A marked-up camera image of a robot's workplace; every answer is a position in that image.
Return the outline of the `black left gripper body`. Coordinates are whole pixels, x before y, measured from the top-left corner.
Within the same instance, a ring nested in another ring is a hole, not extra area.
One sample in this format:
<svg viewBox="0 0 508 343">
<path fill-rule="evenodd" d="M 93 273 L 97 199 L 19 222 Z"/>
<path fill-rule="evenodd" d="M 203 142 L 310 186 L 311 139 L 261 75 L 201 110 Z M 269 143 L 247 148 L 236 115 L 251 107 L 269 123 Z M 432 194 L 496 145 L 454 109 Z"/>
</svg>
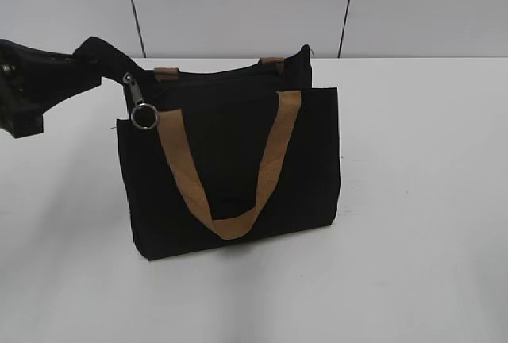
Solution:
<svg viewBox="0 0 508 343">
<path fill-rule="evenodd" d="M 1 40 L 1 129 L 13 138 L 44 132 L 43 115 L 100 86 L 98 61 Z"/>
</svg>

